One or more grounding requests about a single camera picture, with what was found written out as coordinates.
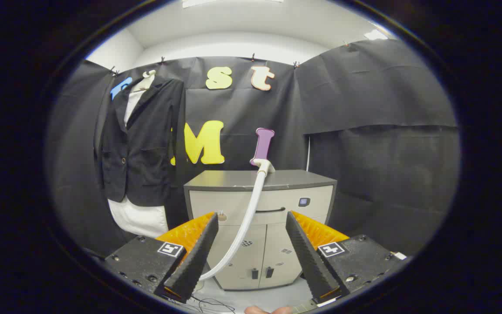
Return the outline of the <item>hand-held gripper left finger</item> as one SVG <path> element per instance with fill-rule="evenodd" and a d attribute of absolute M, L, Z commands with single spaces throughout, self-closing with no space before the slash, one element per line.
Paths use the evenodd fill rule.
<path fill-rule="evenodd" d="M 137 290 L 186 303 L 203 274 L 218 230 L 218 215 L 210 212 L 160 237 L 135 237 L 106 257 L 104 266 Z"/>

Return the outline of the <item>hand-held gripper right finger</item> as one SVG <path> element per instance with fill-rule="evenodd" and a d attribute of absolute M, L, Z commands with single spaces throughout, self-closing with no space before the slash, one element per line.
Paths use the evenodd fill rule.
<path fill-rule="evenodd" d="M 408 261 L 370 236 L 350 237 L 295 211 L 287 214 L 285 229 L 317 304 L 367 288 Z"/>

